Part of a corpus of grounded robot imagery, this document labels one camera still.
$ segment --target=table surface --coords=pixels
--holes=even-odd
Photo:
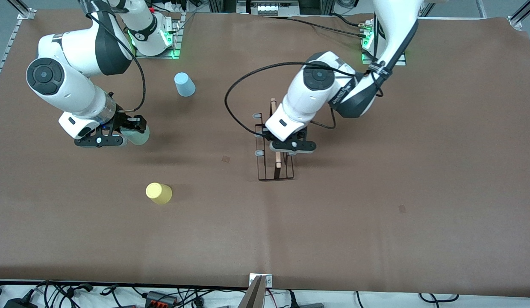
[[[277,183],[257,181],[255,140],[226,112],[226,89],[328,49],[363,71],[358,39],[197,14],[179,60],[141,60],[148,143],[83,149],[25,69],[41,36],[89,24],[78,10],[39,11],[1,74],[0,278],[244,286],[263,272],[275,288],[530,296],[530,45],[506,20],[420,21],[385,96],[335,130],[310,127],[316,152]],[[252,125],[298,69],[245,80],[233,111]],[[189,98],[172,80],[181,71],[197,86]],[[135,65],[92,79],[137,105]],[[167,205],[146,198],[154,181],[173,187]]]

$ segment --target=yellow cup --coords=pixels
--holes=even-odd
[[[172,189],[161,183],[149,184],[145,189],[145,194],[157,204],[165,204],[172,199]]]

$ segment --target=metal post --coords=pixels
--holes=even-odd
[[[29,8],[22,0],[7,0],[18,11],[18,19],[34,19],[36,10]]]
[[[419,16],[420,17],[427,17],[430,14],[430,11],[433,10],[435,5],[436,5],[435,3],[427,4],[427,6],[425,6],[425,8],[423,8],[421,10],[421,15],[419,15]]]
[[[530,14],[530,0],[525,2],[512,16],[509,16],[510,24],[515,27]]]
[[[238,308],[263,308],[265,290],[267,289],[267,276],[256,275],[250,287],[240,301]]]
[[[480,12],[481,18],[487,18],[486,7],[483,5],[483,0],[476,0],[478,6],[478,12]]]

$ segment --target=brown tabletop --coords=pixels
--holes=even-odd
[[[244,286],[263,272],[275,288],[530,296],[530,44],[506,20],[421,21],[385,96],[335,130],[310,127],[316,152],[277,183],[257,181],[255,139],[226,112],[226,89],[324,50],[363,71],[358,39],[197,14],[179,60],[141,60],[148,143],[84,149],[25,69],[41,36],[89,24],[40,10],[0,76],[0,278]],[[245,80],[233,111],[253,125],[298,69]],[[197,86],[189,98],[175,90],[181,71]],[[92,79],[138,104],[135,65]],[[154,181],[173,187],[167,205],[147,199]]]

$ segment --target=red cable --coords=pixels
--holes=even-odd
[[[269,292],[269,294],[271,295],[271,299],[273,300],[273,304],[274,304],[275,308],[278,308],[277,301],[274,300],[274,296],[273,296],[273,293],[271,292],[271,290],[267,289],[267,292]]]

